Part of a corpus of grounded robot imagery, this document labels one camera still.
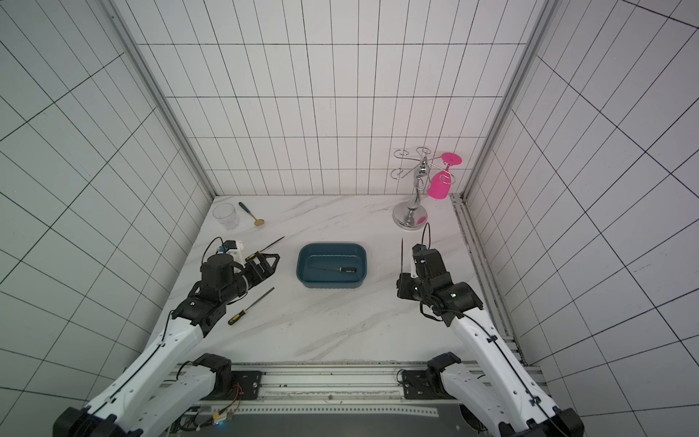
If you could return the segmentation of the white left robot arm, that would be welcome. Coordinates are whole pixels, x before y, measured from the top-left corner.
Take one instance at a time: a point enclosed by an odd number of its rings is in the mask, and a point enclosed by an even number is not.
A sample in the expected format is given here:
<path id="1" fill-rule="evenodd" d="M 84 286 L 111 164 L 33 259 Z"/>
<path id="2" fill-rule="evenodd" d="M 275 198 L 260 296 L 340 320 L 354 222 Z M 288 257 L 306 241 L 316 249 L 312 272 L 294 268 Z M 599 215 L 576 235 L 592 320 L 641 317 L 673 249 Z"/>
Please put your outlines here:
<path id="1" fill-rule="evenodd" d="M 61 413 L 53 435 L 158 436 L 198 401 L 240 396 L 231 361 L 212 353 L 193 360 L 169 387 L 161 385 L 226 316 L 229 304 L 274 275 L 279 262 L 280 255 L 260 252 L 249 258 L 227 251 L 210 256 L 154 342 L 86 406 Z"/>

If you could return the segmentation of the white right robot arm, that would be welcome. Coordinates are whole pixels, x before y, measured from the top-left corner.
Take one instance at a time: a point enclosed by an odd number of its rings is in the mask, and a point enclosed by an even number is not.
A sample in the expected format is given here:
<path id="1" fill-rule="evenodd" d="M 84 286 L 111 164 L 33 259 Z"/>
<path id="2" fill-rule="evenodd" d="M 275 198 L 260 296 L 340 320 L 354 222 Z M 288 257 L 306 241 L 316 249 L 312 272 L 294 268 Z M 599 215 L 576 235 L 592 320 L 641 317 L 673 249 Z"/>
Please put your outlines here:
<path id="1" fill-rule="evenodd" d="M 439 251 L 417 244 L 411 256 L 411 270 L 397 280 L 398 298 L 418 302 L 423 317 L 453 331 L 489 381 L 485 385 L 473 376 L 456 354 L 442 353 L 427 365 L 430 390 L 453 397 L 493 436 L 584 435 L 578 413 L 560 408 L 533 380 L 473 288 L 453 282 Z"/>

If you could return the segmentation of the teal storage box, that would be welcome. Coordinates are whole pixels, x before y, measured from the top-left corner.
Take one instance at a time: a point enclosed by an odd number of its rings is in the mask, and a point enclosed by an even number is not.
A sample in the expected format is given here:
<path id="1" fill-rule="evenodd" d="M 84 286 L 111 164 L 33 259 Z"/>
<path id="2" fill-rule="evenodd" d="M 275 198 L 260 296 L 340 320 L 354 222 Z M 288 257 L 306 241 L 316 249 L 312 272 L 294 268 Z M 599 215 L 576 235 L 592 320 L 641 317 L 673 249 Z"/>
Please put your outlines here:
<path id="1" fill-rule="evenodd" d="M 318 267 L 353 267 L 354 274 L 310 269 Z M 296 276 L 309 289 L 357 289 L 368 273 L 364 247 L 349 242 L 316 242 L 304 246 L 299 253 Z"/>

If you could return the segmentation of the clear drinking glass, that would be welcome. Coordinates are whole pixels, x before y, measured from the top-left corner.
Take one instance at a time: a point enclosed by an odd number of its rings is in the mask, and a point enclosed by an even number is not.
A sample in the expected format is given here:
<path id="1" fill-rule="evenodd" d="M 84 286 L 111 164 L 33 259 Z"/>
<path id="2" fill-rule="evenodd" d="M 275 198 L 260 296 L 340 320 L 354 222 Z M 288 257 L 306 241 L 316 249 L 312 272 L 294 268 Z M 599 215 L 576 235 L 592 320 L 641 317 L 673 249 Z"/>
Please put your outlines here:
<path id="1" fill-rule="evenodd" d="M 230 203 L 220 203 L 214 207 L 213 217 L 227 231 L 233 231 L 240 224 L 238 213 L 234 205 Z"/>

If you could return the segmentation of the chrome glass holder stand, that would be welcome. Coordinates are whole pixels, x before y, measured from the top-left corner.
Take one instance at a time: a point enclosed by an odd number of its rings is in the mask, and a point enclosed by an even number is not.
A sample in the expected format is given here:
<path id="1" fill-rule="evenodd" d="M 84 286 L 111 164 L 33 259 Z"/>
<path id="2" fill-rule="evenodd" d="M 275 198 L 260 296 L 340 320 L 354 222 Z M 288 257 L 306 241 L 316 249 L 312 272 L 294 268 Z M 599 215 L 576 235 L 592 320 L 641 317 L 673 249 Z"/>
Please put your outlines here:
<path id="1" fill-rule="evenodd" d="M 422 196 L 431 187 L 431 171 L 443 170 L 434 163 L 433 152 L 427 147 L 417 147 L 414 153 L 408 149 L 395 149 L 393 156 L 400 162 L 393 169 L 390 177 L 393 180 L 409 180 L 411 182 L 411 198 L 398 204 L 392 212 L 393 221 L 406 231 L 418 231 L 428 222 L 428 212 L 422 206 Z"/>

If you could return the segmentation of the pink wine glass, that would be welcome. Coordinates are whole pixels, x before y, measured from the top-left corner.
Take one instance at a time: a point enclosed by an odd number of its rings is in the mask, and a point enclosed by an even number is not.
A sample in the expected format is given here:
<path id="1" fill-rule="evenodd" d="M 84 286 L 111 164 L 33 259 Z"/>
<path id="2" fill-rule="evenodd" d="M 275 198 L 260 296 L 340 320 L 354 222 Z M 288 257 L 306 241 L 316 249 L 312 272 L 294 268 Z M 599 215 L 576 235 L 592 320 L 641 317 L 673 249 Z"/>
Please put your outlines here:
<path id="1" fill-rule="evenodd" d="M 442 166 L 437 166 L 439 172 L 431 179 L 431 185 L 427 190 L 428 195 L 435 200 L 444 200 L 450 193 L 451 186 L 455 183 L 455 176 L 451 174 L 451 167 L 462 164 L 462 158 L 451 152 L 445 152 L 441 156 Z"/>

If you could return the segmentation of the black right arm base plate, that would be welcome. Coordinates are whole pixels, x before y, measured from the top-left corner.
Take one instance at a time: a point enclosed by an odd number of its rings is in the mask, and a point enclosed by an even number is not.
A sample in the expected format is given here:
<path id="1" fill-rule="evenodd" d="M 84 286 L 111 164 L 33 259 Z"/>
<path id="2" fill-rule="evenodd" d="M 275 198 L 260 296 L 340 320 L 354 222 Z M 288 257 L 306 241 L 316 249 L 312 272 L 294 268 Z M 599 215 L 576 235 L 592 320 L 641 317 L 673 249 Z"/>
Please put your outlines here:
<path id="1" fill-rule="evenodd" d="M 397 382 L 402 386 L 406 400 L 438 400 L 442 398 L 442 389 L 436 376 L 430 370 L 397 372 Z"/>

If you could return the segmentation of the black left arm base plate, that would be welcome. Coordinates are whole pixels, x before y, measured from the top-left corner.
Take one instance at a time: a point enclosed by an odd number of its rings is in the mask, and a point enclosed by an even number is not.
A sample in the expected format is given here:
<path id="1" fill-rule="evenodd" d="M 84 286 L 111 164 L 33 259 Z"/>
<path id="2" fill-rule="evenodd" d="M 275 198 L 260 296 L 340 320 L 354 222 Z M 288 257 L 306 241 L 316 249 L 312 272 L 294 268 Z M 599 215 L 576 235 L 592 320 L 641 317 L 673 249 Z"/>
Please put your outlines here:
<path id="1" fill-rule="evenodd" d="M 214 387 L 204 401 L 254 401 L 260 391 L 261 371 L 224 371 L 215 373 Z"/>

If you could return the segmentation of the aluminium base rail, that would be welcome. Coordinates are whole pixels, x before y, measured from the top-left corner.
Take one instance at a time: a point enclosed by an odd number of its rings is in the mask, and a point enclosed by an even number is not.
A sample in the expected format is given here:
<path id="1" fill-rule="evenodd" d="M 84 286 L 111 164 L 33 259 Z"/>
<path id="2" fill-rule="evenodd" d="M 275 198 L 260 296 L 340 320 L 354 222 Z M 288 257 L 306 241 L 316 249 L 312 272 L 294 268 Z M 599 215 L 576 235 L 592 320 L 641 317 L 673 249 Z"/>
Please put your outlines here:
<path id="1" fill-rule="evenodd" d="M 488 385 L 488 378 L 473 361 L 465 367 Z M 459 402 L 450 396 L 438 400 L 406 400 L 397 372 L 427 370 L 425 362 L 355 364 L 235 363 L 232 371 L 263 373 L 254 401 L 198 401 L 187 413 L 213 415 L 222 408 L 229 413 L 387 413 L 433 416 L 437 406 Z M 549 395 L 538 371 L 530 375 Z"/>

